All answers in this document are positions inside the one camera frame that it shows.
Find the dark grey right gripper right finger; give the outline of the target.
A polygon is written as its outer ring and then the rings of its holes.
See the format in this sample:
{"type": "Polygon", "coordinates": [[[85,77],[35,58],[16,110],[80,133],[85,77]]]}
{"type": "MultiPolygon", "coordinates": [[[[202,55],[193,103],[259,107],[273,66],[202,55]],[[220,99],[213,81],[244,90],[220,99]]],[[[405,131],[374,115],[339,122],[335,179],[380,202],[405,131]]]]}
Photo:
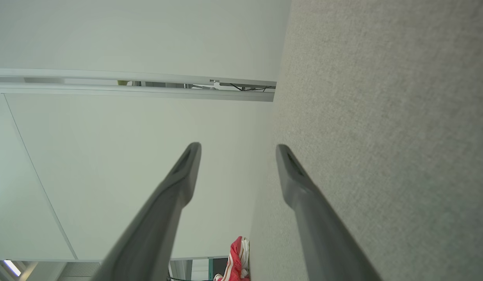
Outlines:
{"type": "Polygon", "coordinates": [[[354,240],[289,146],[276,146],[281,191],[294,211],[311,281],[380,281],[354,240]]]}

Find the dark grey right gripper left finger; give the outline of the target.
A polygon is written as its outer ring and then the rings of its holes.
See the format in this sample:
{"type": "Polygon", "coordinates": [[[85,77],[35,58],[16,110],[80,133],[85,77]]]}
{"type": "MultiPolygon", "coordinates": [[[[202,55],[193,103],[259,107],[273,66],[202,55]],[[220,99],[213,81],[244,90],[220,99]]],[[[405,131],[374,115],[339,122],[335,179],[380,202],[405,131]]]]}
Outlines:
{"type": "Polygon", "coordinates": [[[112,247],[93,281],[164,281],[182,209],[198,178],[201,144],[189,144],[112,247]]]}

